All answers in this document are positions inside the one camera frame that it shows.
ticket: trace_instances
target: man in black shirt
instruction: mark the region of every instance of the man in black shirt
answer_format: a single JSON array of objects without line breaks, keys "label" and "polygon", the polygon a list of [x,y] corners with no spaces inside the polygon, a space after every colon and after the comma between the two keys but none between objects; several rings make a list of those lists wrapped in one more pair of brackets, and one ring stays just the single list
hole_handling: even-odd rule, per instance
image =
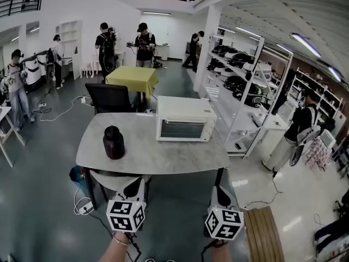
[{"label": "man in black shirt", "polygon": [[313,90],[308,90],[305,95],[305,108],[297,108],[292,117],[292,124],[285,135],[279,141],[267,161],[262,161],[269,171],[278,171],[291,157],[296,149],[298,141],[297,135],[303,130],[311,127],[317,116],[315,105],[316,94]]},{"label": "man in black shirt", "polygon": [[188,67],[190,61],[192,62],[192,70],[196,72],[197,66],[196,66],[196,48],[197,48],[197,42],[199,37],[203,37],[204,32],[199,31],[198,33],[194,33],[191,36],[191,42],[189,47],[189,56],[186,59],[186,61],[183,63],[183,67]]},{"label": "man in black shirt", "polygon": [[152,67],[152,59],[155,44],[155,36],[148,31],[148,26],[146,23],[142,22],[138,26],[139,32],[134,46],[138,47],[137,51],[137,67]]},{"label": "man in black shirt", "polygon": [[99,29],[102,32],[102,34],[98,35],[94,47],[96,50],[99,49],[99,64],[102,68],[102,75],[103,75],[103,78],[105,80],[105,77],[108,76],[110,73],[106,69],[106,63],[109,63],[109,61],[113,62],[114,59],[112,59],[112,58],[114,58],[114,55],[105,55],[105,53],[103,52],[104,44],[108,40],[108,38],[111,38],[113,45],[115,45],[116,39],[115,39],[115,35],[111,34],[108,31],[108,24],[106,22],[103,22],[100,25]]}]

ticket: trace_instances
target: black office chair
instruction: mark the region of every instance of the black office chair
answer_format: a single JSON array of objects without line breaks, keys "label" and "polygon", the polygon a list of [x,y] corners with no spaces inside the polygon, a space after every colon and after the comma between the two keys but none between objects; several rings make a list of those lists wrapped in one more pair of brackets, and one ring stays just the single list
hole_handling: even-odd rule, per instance
[{"label": "black office chair", "polygon": [[102,112],[136,112],[137,96],[130,103],[126,86],[85,84],[94,105],[95,114]]}]

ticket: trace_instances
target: marble table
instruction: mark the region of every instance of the marble table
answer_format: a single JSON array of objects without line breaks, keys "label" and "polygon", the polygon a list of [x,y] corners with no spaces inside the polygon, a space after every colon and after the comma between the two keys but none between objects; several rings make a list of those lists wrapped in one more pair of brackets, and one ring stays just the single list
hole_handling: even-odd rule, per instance
[{"label": "marble table", "polygon": [[[114,125],[124,136],[126,153],[119,160],[110,159],[104,150],[104,130]],[[97,114],[87,127],[76,155],[76,164],[84,167],[92,204],[95,199],[89,170],[125,174],[185,174],[218,170],[219,185],[223,168],[230,161],[216,130],[208,142],[156,141],[155,115],[135,113]]]}]

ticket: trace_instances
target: yellow tablecloth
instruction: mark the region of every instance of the yellow tablecloth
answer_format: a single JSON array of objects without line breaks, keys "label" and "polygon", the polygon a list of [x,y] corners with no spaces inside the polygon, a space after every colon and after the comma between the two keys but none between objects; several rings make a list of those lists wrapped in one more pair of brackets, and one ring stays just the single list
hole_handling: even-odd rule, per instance
[{"label": "yellow tablecloth", "polygon": [[144,92],[150,100],[153,87],[159,79],[153,68],[121,66],[110,73],[105,82],[109,85],[127,86],[129,91]]}]

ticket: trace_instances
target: socket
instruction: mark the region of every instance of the socket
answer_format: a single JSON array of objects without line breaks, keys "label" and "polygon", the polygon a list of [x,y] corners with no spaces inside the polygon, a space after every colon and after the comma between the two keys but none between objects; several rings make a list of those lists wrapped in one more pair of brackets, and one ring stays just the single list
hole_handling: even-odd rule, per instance
[{"label": "socket", "polygon": [[90,210],[91,208],[93,208],[92,202],[88,202],[84,207],[79,209],[79,213],[81,215],[85,214],[88,212],[88,210]]}]

